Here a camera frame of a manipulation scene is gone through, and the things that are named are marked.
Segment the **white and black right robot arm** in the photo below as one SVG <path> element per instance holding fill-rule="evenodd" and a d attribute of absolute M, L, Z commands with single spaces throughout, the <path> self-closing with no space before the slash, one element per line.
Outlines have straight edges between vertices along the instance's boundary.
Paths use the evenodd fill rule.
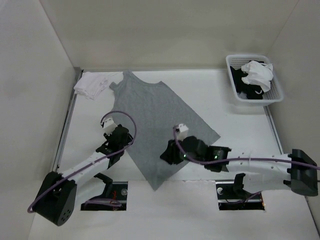
<path fill-rule="evenodd" d="M 229 147 L 207 145 L 195 136 L 189 136 L 184 140 L 169 140 L 160 159 L 170 165 L 190 161 L 215 173 L 235 172 L 231 190 L 240 199 L 269 190 L 290 190 L 306 197 L 319 194 L 320 168 L 300 149 L 270 158 L 244 154 L 229 158 L 231 151 Z"/>

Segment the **white plastic laundry basket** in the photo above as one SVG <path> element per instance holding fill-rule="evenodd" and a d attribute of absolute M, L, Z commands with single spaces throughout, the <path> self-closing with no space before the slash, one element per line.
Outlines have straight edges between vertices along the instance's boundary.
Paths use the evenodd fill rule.
<path fill-rule="evenodd" d="M 266 56 L 231 54 L 225 60 L 238 105 L 264 107 L 284 99 L 274 65 Z"/>

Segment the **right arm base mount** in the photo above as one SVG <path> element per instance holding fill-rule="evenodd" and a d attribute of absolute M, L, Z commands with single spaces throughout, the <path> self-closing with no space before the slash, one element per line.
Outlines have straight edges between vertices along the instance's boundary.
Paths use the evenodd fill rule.
<path fill-rule="evenodd" d="M 261 192 L 249 193 L 244 190 L 245 173 L 239 173 L 234 180 L 216 181 L 217 204 L 220 211 L 264 211 Z"/>

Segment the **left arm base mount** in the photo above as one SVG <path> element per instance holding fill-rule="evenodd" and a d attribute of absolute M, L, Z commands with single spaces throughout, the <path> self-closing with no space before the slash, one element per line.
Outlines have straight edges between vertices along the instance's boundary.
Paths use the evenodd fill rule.
<path fill-rule="evenodd" d="M 113 181 L 98 173 L 90 182 L 80 205 L 81 211 L 126 211 L 128 182 Z"/>

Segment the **folded white tank top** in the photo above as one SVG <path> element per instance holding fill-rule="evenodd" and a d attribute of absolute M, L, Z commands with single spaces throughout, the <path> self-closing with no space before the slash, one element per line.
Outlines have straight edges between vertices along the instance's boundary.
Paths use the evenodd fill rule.
<path fill-rule="evenodd" d="M 73 87 L 74 94 L 96 100 L 110 86 L 113 77 L 119 75 L 120 72 L 85 72 Z"/>

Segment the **black garment in basket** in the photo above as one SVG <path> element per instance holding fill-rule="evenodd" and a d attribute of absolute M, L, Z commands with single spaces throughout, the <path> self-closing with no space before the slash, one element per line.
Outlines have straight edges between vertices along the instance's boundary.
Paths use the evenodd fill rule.
<path fill-rule="evenodd" d="M 249 100 L 262 100 L 263 94 L 260 86 L 257 85 L 247 85 L 242 81 L 242 77 L 246 77 L 248 74 L 242 72 L 241 68 L 235 69 L 234 67 L 229 67 L 231 75 L 233 78 L 234 86 L 237 94 L 244 95 L 245 98 Z"/>

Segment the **metal table edge rail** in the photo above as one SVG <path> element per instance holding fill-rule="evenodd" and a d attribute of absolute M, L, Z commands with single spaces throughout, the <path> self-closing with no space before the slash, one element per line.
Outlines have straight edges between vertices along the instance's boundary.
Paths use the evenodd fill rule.
<path fill-rule="evenodd" d="M 71 87 L 71 94 L 70 94 L 70 98 L 69 98 L 69 102 L 68 102 L 68 107 L 66 110 L 61 135 L 59 138 L 58 146 L 56 149 L 56 153 L 54 155 L 52 168 L 51 168 L 51 170 L 54 172 L 57 172 L 60 168 L 62 155 L 63 155 L 63 151 L 65 148 L 66 139 L 67 139 L 67 135 L 68 135 L 69 127 L 70 127 L 70 122 L 72 119 L 72 115 L 73 115 L 73 111 L 74 111 L 74 107 L 75 107 L 75 102 L 77 99 L 77 96 L 76 96 L 75 90 L 74 90 L 74 86 L 80 80 L 80 78 L 82 77 L 83 72 L 84 72 L 84 70 L 81 69 L 80 67 L 74 67 L 73 69 L 75 70 L 75 78 L 73 80 L 73 85 Z"/>

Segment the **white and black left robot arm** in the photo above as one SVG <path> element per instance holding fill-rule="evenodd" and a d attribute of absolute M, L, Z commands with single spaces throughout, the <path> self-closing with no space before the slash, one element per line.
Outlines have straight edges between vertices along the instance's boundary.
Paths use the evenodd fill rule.
<path fill-rule="evenodd" d="M 122 125 L 103 134 L 105 142 L 91 156 L 78 165 L 61 173 L 49 172 L 27 212 L 37 213 L 56 226 L 62 226 L 72 215 L 78 191 L 92 178 L 98 178 L 109 169 L 136 140 L 137 134 L 130 134 Z"/>

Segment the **crumpled white tank top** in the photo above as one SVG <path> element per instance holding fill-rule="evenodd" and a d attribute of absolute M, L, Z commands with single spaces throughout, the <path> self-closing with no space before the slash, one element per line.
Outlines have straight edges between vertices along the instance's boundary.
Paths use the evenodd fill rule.
<path fill-rule="evenodd" d="M 268 92 L 274 78 L 273 70 L 272 63 L 266 64 L 252 60 L 241 67 L 241 71 L 247 74 L 241 80 L 247 85 L 256 85 L 261 87 L 263 92 Z"/>

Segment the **grey tank top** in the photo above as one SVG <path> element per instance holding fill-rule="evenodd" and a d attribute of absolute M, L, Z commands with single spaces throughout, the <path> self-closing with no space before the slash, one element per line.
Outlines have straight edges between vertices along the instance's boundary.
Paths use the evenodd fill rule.
<path fill-rule="evenodd" d="M 214 144 L 220 135 L 213 130 L 189 105 L 162 81 L 147 83 L 131 71 L 123 72 L 123 80 L 112 82 L 114 93 L 112 115 L 115 123 L 123 125 L 135 141 L 127 149 L 129 156 L 153 190 L 182 169 L 187 162 L 169 165 L 160 158 L 168 141 L 173 138 L 173 127 L 186 124 L 189 134 Z"/>

